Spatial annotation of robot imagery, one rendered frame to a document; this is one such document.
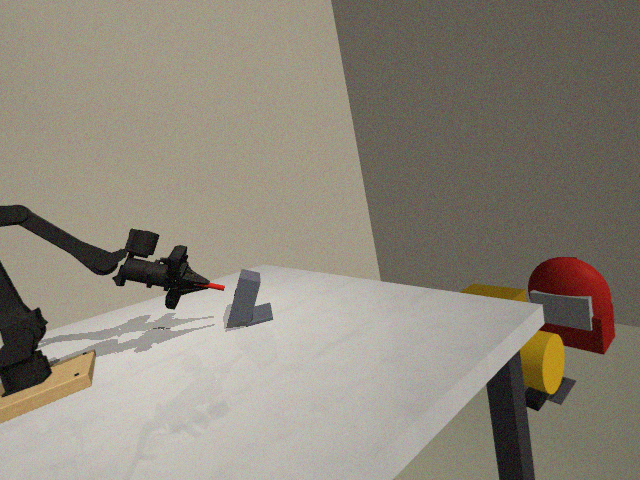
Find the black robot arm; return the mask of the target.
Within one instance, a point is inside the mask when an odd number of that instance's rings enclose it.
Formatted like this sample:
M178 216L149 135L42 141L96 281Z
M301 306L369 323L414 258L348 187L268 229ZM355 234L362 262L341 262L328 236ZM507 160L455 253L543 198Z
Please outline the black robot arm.
M124 265L112 279L117 286L126 280L142 282L143 273L153 255L159 234L130 229L125 249L108 252L85 243L48 222L23 205L0 206L0 227L20 225L65 250L97 275L108 275L129 252ZM0 377L5 389L2 397L43 383L52 370L42 350L35 351L46 333L46 321L40 307L33 311L24 304L0 261Z

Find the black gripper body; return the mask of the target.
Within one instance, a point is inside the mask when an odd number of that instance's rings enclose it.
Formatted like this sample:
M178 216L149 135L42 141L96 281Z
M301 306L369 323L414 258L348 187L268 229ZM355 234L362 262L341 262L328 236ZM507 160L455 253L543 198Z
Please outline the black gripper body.
M147 264L143 273L142 282L147 284L147 288L155 285L164 287L164 291L169 290L165 299L165 306L168 309L175 310L180 299L177 298L178 290L181 286L181 284L179 284L179 278L186 264L181 262L181 259L186 256L186 254L187 246L175 246L169 256L168 265L160 264L160 260L156 259L155 262L149 262Z

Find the red peg with white band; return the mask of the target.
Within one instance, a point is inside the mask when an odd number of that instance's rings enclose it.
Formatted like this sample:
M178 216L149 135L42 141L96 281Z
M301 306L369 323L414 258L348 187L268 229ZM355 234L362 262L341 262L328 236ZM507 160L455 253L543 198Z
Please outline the red peg with white band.
M193 285L197 285L197 284L193 284ZM197 286L217 289L217 290L221 290L221 291L224 291L224 288L225 288L225 286L223 286L223 285L218 285L218 284L214 284L214 283L209 283L209 285L197 285Z

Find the grey sloped panel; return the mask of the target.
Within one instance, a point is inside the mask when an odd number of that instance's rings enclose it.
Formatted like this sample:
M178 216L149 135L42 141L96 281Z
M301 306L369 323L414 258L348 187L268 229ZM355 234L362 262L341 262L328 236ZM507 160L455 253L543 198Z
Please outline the grey sloped panel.
M260 283L259 272L241 269L229 320L245 322L247 327L273 320L270 303L255 306Z

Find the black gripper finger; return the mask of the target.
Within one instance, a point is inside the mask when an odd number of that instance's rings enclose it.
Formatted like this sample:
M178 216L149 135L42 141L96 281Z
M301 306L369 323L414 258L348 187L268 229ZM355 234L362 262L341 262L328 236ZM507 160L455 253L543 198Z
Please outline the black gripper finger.
M196 292L196 291L200 291L200 290L205 290L205 289L208 289L208 288L207 287L193 285L193 284L181 284L181 286L180 286L180 288L178 290L177 298L180 298L180 296L188 294L188 293L192 293L192 292Z
M186 262L179 278L179 284L209 285L210 281L194 272Z

